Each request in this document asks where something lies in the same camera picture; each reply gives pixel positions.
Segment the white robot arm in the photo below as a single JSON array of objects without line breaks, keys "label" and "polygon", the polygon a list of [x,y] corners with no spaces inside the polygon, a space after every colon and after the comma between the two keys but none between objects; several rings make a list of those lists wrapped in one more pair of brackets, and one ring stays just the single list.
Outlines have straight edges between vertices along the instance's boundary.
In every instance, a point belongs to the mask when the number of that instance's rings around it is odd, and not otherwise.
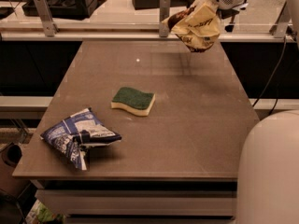
[{"label": "white robot arm", "polygon": [[299,110],[250,131],[240,157],[235,224],[299,224]]}]

